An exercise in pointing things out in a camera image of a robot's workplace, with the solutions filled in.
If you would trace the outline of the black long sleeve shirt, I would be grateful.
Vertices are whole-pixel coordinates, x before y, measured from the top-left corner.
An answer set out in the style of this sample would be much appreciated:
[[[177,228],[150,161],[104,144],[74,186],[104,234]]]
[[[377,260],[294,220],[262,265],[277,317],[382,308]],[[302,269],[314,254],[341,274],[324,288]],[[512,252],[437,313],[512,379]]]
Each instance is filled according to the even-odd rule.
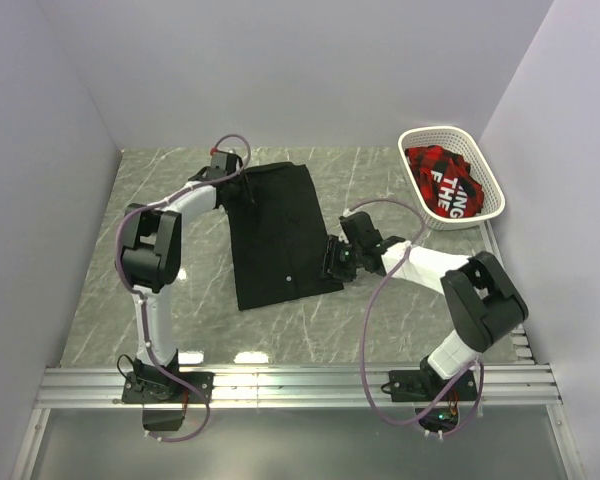
[[[241,311],[344,289],[322,277],[328,234],[309,170],[291,162],[248,168],[251,197],[227,199]]]

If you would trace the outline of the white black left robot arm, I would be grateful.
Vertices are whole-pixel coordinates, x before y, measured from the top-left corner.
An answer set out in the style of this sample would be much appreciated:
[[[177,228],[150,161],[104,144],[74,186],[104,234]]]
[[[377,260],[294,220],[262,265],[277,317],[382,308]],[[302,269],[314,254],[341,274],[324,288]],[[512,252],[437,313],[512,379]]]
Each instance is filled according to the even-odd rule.
[[[133,299],[138,347],[126,382],[159,402],[200,389],[180,371],[171,321],[171,285],[181,268],[182,230],[220,206],[220,193],[244,182],[245,165],[207,166],[148,204],[131,204],[116,231],[114,264]]]

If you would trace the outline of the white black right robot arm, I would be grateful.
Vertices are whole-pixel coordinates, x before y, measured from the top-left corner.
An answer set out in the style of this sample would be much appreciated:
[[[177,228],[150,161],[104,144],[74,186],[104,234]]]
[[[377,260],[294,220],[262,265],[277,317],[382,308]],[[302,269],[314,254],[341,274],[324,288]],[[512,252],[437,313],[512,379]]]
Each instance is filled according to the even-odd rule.
[[[523,323],[528,307],[500,261],[482,251],[474,256],[415,246],[400,237],[350,244],[331,235],[323,276],[351,282],[357,270],[386,275],[444,296],[453,330],[420,363],[406,391],[420,401],[440,400],[452,392],[455,375]]]

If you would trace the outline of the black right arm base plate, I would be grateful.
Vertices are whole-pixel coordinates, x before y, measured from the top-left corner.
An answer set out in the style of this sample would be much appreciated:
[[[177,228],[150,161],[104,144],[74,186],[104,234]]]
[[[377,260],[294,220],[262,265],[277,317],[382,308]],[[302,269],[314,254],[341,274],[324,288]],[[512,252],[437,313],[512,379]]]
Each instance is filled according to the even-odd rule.
[[[415,370],[391,370],[389,381],[381,386],[381,391],[391,397],[393,403],[431,403],[436,396],[451,383],[440,379],[435,372]],[[441,399],[442,406],[434,407],[417,424],[425,434],[444,437],[464,424],[461,419],[461,402],[473,401],[466,420],[475,415],[480,407],[484,387],[484,374],[469,369],[452,385]]]

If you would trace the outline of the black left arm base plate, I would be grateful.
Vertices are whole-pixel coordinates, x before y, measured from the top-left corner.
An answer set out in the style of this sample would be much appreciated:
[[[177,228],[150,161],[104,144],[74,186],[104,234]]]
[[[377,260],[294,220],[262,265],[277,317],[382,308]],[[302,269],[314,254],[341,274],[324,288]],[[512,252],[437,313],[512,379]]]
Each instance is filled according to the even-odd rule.
[[[214,374],[211,372],[185,372],[181,378],[196,387],[203,398],[170,380],[166,385],[149,384],[129,375],[122,391],[123,405],[142,406],[142,424],[149,432],[176,432],[182,426],[189,405],[202,404],[211,399]]]

